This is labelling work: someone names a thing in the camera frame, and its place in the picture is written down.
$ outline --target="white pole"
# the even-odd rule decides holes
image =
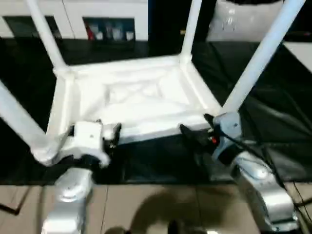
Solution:
[[[305,1],[306,0],[286,0],[284,2],[276,20],[258,46],[245,71],[222,107],[222,113],[237,111],[243,104],[248,93],[269,63]]]
[[[35,23],[35,26],[38,30],[40,38],[44,44],[44,47],[50,57],[50,60],[54,68],[58,69],[58,68],[65,67],[66,64],[53,38],[49,25],[44,15],[40,11],[37,0],[26,0],[26,3],[28,5],[28,8],[31,13],[31,17]]]
[[[194,41],[199,11],[201,6],[201,0],[193,0],[191,4],[191,9],[189,13],[189,18],[187,20],[186,32],[183,41],[182,56],[190,56],[192,53],[192,45]]]
[[[0,81],[0,117],[33,149],[49,145],[48,136]]]

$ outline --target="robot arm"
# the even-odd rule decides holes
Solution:
[[[239,114],[226,113],[214,118],[205,115],[205,118],[212,127],[209,130],[212,158],[230,169],[260,231],[297,230],[292,198],[279,185],[270,166],[252,150],[247,151],[238,145],[242,135]]]
[[[42,234],[83,233],[86,202],[91,193],[93,169],[103,168],[110,162],[112,150],[119,140],[121,125],[115,128],[115,135],[104,151],[101,122],[81,121],[74,126],[74,136],[62,148],[61,156],[74,155],[75,164],[55,182],[55,204],[42,227]]]

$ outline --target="tile floor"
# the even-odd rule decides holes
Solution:
[[[293,184],[291,195],[300,201]],[[312,185],[297,184],[305,199]],[[15,208],[25,198],[18,216],[0,212],[0,234],[39,234],[42,221],[53,207],[54,191],[48,187],[0,186],[0,203]],[[312,206],[307,208],[312,214]],[[257,234],[246,202],[234,185],[96,186],[87,208],[87,234],[165,234],[172,220],[184,220],[218,234]]]

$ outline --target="beige floor tile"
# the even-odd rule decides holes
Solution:
[[[170,221],[182,219],[199,225],[195,189],[186,186],[110,186],[102,234],[118,233],[118,227],[133,233],[166,233]]]
[[[16,209],[20,205],[22,205],[28,194],[30,193],[30,190],[30,186],[16,186],[16,193],[13,197],[10,207]]]
[[[312,197],[311,183],[287,183],[286,188],[295,202],[302,202]],[[301,207],[300,211],[306,217],[306,220],[312,224],[312,204]]]
[[[7,214],[0,227],[1,234],[39,234],[48,211],[53,206],[53,187],[31,187],[18,216]]]
[[[106,185],[98,185],[93,188],[92,197],[88,201],[86,230],[84,234],[100,234],[102,229],[106,198]]]
[[[105,209],[107,186],[93,190],[87,207],[86,234],[100,234]],[[0,227],[0,234],[40,234],[48,212],[54,204],[54,187],[31,187],[18,216],[7,214]]]
[[[16,195],[18,192],[17,186],[11,185],[1,185],[0,186],[0,204],[8,206],[10,208],[16,208]],[[0,226],[4,221],[5,216],[7,215],[6,212],[0,211]]]
[[[219,234],[257,234],[247,203],[235,185],[199,186],[202,225]]]

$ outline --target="white cabinet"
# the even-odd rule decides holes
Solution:
[[[64,0],[76,39],[148,39],[148,0]]]
[[[39,0],[39,6],[57,38],[74,38],[62,0]],[[37,37],[24,0],[0,0],[0,37]]]

